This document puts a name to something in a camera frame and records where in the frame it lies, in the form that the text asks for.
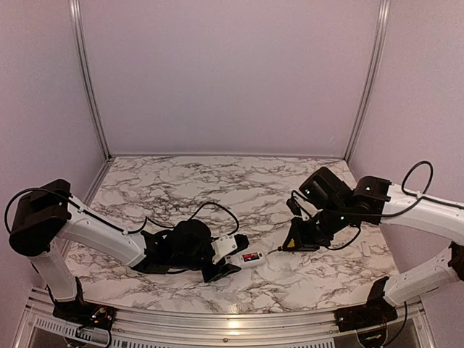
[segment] marble pattern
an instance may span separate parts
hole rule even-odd
[[[229,207],[240,220],[250,248],[264,253],[281,245],[292,215],[285,205],[320,166],[327,166],[348,185],[355,180],[344,161],[276,157],[118,157],[92,207],[129,228],[145,215],[164,224],[188,218],[205,201]],[[199,215],[213,236],[233,229],[224,212],[204,209]],[[158,231],[151,226],[150,231]],[[356,230],[338,233],[333,245],[349,241]],[[371,256],[363,256],[366,241]],[[274,252],[267,263],[214,283],[200,272],[144,275],[117,260],[73,244],[67,264],[83,284],[86,299],[176,312],[264,313],[313,310],[366,300],[372,283],[397,274],[380,230],[362,227],[355,243],[338,252]]]

